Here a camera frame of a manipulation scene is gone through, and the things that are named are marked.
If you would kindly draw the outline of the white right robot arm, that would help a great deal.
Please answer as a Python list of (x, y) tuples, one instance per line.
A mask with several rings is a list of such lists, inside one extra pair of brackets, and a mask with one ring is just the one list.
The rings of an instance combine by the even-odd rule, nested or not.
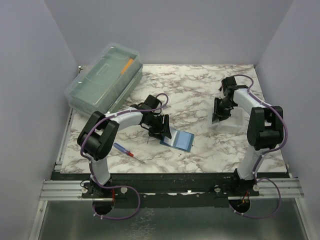
[(265, 155), (280, 150), (288, 139), (283, 109), (259, 99), (251, 91), (253, 85), (253, 79), (244, 74), (224, 78), (219, 88), (223, 98), (214, 99), (211, 117), (211, 122), (218, 125), (232, 116), (235, 107), (249, 114), (246, 133), (249, 147), (242, 163), (235, 170), (236, 180), (230, 183), (230, 191), (236, 196), (247, 192), (246, 181), (256, 178)]

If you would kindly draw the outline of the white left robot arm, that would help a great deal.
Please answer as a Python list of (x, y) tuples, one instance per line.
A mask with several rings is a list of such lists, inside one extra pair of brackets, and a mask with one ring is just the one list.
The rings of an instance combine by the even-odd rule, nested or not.
[(80, 155), (89, 162), (90, 178), (95, 183), (93, 191), (99, 197), (107, 197), (111, 191), (107, 156), (119, 131), (140, 126), (148, 130), (152, 138), (172, 138), (169, 116), (161, 114), (168, 102), (168, 95), (160, 93), (157, 96), (149, 95), (144, 102), (131, 105), (126, 110), (92, 113), (78, 136), (77, 144), (80, 146)]

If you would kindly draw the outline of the blue leather card holder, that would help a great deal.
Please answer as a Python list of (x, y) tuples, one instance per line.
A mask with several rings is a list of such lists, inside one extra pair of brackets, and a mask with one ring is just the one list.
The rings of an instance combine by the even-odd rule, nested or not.
[(164, 137), (159, 143), (170, 148), (178, 149), (185, 152), (190, 152), (194, 134), (186, 131), (177, 130), (173, 127), (170, 127), (171, 138)]

